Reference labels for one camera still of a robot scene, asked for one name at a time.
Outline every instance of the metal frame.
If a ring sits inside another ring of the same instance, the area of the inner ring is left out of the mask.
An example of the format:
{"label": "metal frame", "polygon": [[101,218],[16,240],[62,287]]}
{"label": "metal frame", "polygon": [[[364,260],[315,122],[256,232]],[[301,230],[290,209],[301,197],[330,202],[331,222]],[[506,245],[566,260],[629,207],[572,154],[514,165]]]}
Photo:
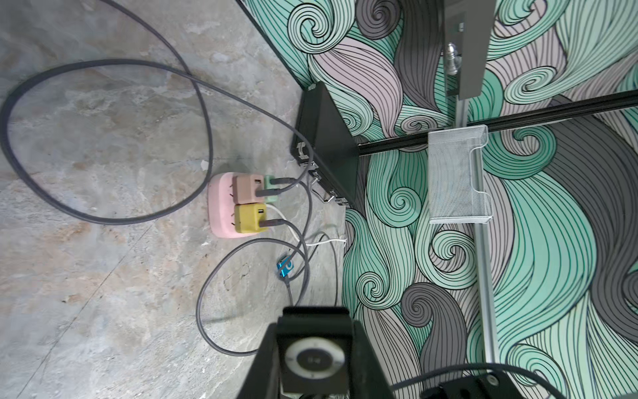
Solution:
{"label": "metal frame", "polygon": [[[455,127],[468,125],[468,100],[456,101]],[[483,191],[483,157],[480,152],[473,151],[472,184],[477,191]],[[474,223],[474,245],[477,254],[478,297],[480,299],[480,316],[483,329],[483,345],[485,361],[499,363],[498,337],[496,336],[496,312],[494,307],[494,284],[492,267],[489,258],[489,231],[487,223]]]}
{"label": "metal frame", "polygon": [[[609,94],[589,100],[581,100],[554,107],[522,112],[520,114],[500,116],[483,121],[470,122],[467,126],[477,124],[487,125],[490,132],[498,132],[505,129],[516,129],[525,126],[555,123],[578,116],[598,114],[618,109],[638,106],[638,90],[624,91],[622,93]],[[407,136],[393,139],[379,140],[372,143],[359,144],[359,156],[372,155],[400,149],[410,146],[427,144],[427,133],[413,133]]]}

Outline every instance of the power strip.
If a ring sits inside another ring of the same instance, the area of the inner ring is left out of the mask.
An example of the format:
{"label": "power strip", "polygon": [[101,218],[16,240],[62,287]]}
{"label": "power strip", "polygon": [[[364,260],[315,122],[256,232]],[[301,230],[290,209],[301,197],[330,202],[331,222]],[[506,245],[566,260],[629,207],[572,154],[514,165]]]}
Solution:
{"label": "power strip", "polygon": [[233,178],[245,173],[226,172],[213,176],[208,187],[208,219],[212,233],[219,238],[241,238],[257,233],[240,233],[235,229]]}

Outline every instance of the wire mesh basket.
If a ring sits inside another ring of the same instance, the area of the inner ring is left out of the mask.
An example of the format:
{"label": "wire mesh basket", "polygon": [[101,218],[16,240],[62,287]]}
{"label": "wire mesh basket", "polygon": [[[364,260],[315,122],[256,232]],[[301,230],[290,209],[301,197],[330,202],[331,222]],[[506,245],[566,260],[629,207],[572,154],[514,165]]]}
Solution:
{"label": "wire mesh basket", "polygon": [[482,191],[487,126],[430,132],[427,142],[430,223],[487,223],[493,217]]}

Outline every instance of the swirl pattern wall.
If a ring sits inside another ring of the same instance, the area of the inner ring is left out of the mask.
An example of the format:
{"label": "swirl pattern wall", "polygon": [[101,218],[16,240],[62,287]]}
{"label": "swirl pattern wall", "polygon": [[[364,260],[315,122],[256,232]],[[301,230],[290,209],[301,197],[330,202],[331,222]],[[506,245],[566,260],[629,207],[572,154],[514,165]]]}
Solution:
{"label": "swirl pattern wall", "polygon": [[[359,142],[451,125],[438,1],[238,1],[303,88],[326,83]],[[494,15],[471,120],[638,88],[635,0],[500,0]],[[500,360],[570,398],[638,391],[637,130],[626,109],[494,133],[484,150]],[[483,359],[473,231],[429,224],[419,150],[362,158],[346,212],[343,305],[390,383]]]}

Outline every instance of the black metal bracket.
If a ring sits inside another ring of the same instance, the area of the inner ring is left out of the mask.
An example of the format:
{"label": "black metal bracket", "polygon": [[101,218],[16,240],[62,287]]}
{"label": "black metal bracket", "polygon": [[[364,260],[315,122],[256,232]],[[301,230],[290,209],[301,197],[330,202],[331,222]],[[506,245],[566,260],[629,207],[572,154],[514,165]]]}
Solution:
{"label": "black metal bracket", "polygon": [[[598,114],[618,109],[626,109],[638,106],[638,90],[623,91],[622,93],[609,94],[588,100],[581,100],[567,104],[556,105],[544,109],[538,109],[520,114],[500,116],[483,121],[468,123],[468,126],[478,124],[487,125],[490,132],[498,132],[506,129],[517,129],[525,126],[537,126],[553,123],[573,117]],[[427,144],[427,132],[414,133],[393,139],[380,140],[372,143],[359,144],[359,156],[372,155],[400,149],[410,146]]]}

